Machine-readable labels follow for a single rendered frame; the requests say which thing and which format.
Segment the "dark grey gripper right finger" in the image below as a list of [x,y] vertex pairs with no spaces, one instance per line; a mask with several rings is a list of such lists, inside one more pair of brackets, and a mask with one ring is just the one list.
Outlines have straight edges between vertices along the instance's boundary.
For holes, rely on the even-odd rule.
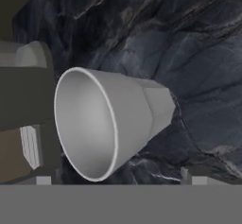
[[181,168],[182,184],[186,185],[222,185],[235,184],[235,181],[216,177],[204,167],[186,166]]

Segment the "clear glass cup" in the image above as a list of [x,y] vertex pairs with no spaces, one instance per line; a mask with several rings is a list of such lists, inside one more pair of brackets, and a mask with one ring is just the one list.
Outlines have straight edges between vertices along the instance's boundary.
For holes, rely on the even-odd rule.
[[62,149],[79,175],[106,180],[170,125],[175,103],[165,86],[74,67],[65,71],[54,99]]

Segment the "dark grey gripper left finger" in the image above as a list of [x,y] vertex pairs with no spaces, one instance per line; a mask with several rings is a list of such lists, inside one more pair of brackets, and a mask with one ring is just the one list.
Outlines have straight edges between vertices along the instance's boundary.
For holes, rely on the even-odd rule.
[[39,168],[27,176],[9,181],[9,184],[18,185],[59,185],[62,184],[59,168]]

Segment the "dark olive cupboard front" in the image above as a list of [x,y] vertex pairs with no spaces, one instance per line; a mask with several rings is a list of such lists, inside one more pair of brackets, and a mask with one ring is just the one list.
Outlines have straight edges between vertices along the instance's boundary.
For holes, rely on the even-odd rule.
[[0,131],[54,117],[54,74],[37,67],[0,67]]

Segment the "grey rounded fitting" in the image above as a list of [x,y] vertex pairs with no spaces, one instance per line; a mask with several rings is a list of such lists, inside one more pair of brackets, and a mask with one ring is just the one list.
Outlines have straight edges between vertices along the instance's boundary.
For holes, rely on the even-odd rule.
[[49,68],[52,56],[46,43],[33,41],[22,44],[0,41],[0,67]]

